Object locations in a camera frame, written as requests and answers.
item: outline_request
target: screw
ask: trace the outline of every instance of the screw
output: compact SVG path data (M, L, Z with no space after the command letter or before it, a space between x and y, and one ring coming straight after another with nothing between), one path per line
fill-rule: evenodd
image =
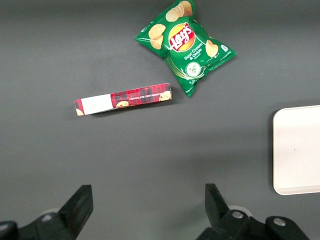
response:
M0 231L6 230L8 228L8 224L0 225Z
M280 219L280 218L275 218L275 219L273 219L273 222L274 222L275 224L277 224L278 226L281 226L281 227L284 227L284 226L286 225L286 222L283 221L283 220Z
M241 212L239 212L239 211L234 211L234 212L232 213L232 216L233 216L234 218L236 218L236 219L242 219L242 218L244 217L244 215L243 215Z

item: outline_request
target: gray table surface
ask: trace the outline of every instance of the gray table surface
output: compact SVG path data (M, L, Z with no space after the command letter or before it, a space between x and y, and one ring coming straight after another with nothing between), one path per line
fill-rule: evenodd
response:
M0 221L30 223L91 184L79 240L195 239L205 183L320 240L320 194L273 189L272 118L320 104L320 1L196 0L238 55L187 98L134 37L170 0L0 2ZM77 117L74 100L169 82L169 102Z

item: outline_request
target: chocolate chip cookie box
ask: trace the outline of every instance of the chocolate chip cookie box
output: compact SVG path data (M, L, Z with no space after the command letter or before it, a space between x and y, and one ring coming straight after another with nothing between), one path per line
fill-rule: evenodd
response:
M75 100L74 103L76 114L84 116L171 99L170 84L162 83L117 93L81 98Z

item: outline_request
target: white tray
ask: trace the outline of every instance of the white tray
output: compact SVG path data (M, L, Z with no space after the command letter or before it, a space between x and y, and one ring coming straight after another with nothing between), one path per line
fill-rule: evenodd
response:
M320 105L274 115L273 187L281 195L320 192Z

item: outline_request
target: lay's chip bag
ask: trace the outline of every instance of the lay's chip bag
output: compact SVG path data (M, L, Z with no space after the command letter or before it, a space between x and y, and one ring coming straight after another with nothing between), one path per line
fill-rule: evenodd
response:
M188 97L200 79L237 54L210 37L194 17L193 0L176 0L135 37L165 60Z

